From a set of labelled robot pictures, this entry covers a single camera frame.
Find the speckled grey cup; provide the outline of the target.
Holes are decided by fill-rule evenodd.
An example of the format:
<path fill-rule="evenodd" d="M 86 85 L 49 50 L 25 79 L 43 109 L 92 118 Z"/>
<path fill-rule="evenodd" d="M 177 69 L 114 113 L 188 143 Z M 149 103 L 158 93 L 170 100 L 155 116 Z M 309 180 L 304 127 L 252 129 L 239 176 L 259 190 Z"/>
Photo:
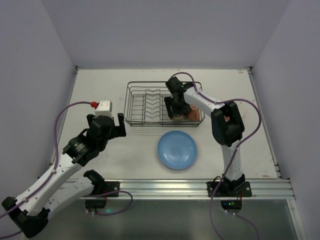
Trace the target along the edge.
<path fill-rule="evenodd" d="M 174 114 L 172 117 L 173 121 L 183 121 L 185 119 L 183 114 Z"/>

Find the pink cup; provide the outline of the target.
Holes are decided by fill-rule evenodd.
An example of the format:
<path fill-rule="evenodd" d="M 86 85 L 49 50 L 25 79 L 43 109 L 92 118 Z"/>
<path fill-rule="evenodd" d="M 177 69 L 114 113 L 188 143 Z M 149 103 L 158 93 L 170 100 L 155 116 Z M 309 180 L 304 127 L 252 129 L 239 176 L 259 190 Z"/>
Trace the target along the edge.
<path fill-rule="evenodd" d="M 199 109 L 194 105 L 189 105 L 191 111 L 187 115 L 187 118 L 191 121 L 199 122 L 200 121 L 200 111 Z"/>

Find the blue plate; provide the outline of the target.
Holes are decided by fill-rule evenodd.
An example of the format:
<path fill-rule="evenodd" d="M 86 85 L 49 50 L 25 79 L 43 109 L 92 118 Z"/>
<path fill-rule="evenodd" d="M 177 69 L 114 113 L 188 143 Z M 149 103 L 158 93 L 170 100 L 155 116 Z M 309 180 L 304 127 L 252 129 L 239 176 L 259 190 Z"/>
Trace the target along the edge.
<path fill-rule="evenodd" d="M 185 170 L 197 160 L 198 148 L 194 139 L 184 131 L 173 130 L 165 133 L 157 143 L 160 162 L 172 170 Z"/>

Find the orange white bowl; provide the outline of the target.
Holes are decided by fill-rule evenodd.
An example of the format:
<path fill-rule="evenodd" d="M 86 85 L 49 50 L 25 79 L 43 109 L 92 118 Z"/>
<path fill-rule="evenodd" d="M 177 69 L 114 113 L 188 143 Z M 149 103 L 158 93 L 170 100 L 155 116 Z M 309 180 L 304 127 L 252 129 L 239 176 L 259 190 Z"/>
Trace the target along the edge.
<path fill-rule="evenodd" d="M 239 101 L 236 101 L 235 103 L 238 107 L 240 116 L 243 117 L 245 115 L 245 109 L 244 109 L 243 105 Z"/>

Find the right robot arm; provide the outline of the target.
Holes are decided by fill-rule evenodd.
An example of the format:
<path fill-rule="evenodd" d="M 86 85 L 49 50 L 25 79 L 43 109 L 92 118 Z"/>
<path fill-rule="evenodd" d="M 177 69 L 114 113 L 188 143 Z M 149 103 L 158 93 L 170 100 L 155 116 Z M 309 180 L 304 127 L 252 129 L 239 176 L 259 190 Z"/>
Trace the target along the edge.
<path fill-rule="evenodd" d="M 171 94 L 170 97 L 164 98 L 169 118 L 190 114 L 191 106 L 210 117 L 212 135 L 221 146 L 224 164 L 223 180 L 218 190 L 227 194 L 234 192 L 246 180 L 240 150 L 237 147 L 243 137 L 245 126 L 237 104 L 233 101 L 221 103 L 197 90 L 194 82 L 182 83 L 175 76 L 165 85 Z"/>

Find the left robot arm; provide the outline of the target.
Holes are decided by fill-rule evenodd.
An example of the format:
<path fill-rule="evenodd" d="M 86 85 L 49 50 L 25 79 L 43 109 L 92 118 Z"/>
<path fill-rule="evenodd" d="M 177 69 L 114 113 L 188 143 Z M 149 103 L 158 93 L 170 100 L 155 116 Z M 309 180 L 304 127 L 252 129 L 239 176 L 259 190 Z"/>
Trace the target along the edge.
<path fill-rule="evenodd" d="M 104 151 L 109 140 L 126 136 L 124 115 L 117 115 L 119 125 L 107 115 L 87 116 L 89 127 L 72 138 L 55 162 L 32 186 L 16 197 L 7 197 L 3 208 L 11 220 L 27 237 L 38 235 L 54 213 L 81 197 L 103 197 L 104 178 L 95 170 L 88 170 L 71 186 L 62 185 L 89 161 Z"/>

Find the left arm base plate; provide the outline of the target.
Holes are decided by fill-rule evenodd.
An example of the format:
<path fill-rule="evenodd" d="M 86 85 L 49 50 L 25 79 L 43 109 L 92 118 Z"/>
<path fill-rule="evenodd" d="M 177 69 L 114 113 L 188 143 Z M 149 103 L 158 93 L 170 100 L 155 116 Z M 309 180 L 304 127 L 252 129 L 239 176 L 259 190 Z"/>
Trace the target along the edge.
<path fill-rule="evenodd" d="M 94 185 L 88 197 L 116 198 L 119 196 L 119 181 L 101 181 Z"/>

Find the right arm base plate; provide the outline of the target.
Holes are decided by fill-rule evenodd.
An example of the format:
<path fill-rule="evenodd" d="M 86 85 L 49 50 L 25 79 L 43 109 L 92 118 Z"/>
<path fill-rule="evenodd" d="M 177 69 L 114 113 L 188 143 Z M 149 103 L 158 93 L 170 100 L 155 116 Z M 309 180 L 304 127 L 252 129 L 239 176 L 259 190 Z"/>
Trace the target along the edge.
<path fill-rule="evenodd" d="M 206 182 L 206 190 L 208 197 L 212 197 L 216 187 L 219 185 L 220 179 L 215 179 Z M 252 197 L 251 185 L 248 181 L 241 182 L 238 186 L 235 183 L 228 181 L 226 178 L 221 182 L 214 197 L 216 198 L 237 198 L 237 197 Z"/>

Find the aluminium rail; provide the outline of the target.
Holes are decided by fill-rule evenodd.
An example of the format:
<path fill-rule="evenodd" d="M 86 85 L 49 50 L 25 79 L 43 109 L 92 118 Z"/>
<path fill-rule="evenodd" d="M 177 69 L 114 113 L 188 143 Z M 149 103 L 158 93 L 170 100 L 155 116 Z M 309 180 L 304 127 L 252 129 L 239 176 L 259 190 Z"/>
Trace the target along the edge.
<path fill-rule="evenodd" d="M 129 200 L 131 193 L 134 200 L 209 200 L 207 179 L 107 179 L 106 182 L 120 182 L 118 197 L 108 200 Z M 230 197 L 241 200 L 294 200 L 295 194 L 289 180 L 283 179 L 249 179 L 251 197 Z"/>

